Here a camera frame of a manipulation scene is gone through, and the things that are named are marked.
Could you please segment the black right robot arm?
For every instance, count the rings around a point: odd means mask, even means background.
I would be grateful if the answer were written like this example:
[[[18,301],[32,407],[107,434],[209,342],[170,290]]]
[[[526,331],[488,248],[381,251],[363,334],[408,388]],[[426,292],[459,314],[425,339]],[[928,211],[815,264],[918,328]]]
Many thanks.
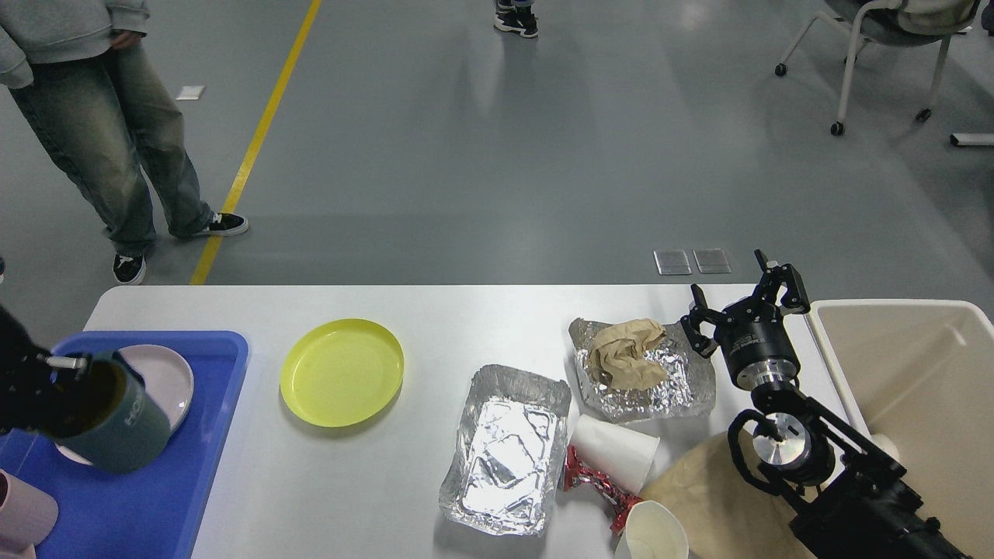
[[[755,256],[761,277],[749,296],[719,311],[693,284],[680,319],[692,350],[721,351],[732,385],[752,400],[727,431],[735,470],[791,507],[789,529],[817,558],[962,558],[940,520],[917,513],[923,500],[905,468],[800,390],[784,322],[810,311],[805,283],[791,264]]]

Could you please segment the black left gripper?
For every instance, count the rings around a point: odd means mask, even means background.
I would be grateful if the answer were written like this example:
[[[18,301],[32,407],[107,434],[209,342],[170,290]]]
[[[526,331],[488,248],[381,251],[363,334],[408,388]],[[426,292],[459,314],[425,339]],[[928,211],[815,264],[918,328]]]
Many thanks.
[[[54,435],[53,370],[85,370],[90,358],[52,355],[36,345],[21,322],[1,308],[1,432]]]

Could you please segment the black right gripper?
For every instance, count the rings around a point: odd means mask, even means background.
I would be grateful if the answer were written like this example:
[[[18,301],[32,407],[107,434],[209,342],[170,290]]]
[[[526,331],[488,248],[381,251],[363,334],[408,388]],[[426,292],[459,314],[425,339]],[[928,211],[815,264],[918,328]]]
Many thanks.
[[[763,274],[752,292],[752,318],[732,318],[709,307],[699,284],[691,284],[693,302],[680,319],[691,348],[710,359],[721,348],[732,384],[744,391],[798,378],[800,362],[786,332],[784,316],[809,314],[811,301],[800,273],[791,264],[778,264],[755,250]],[[703,323],[716,327],[714,337],[700,331]]]

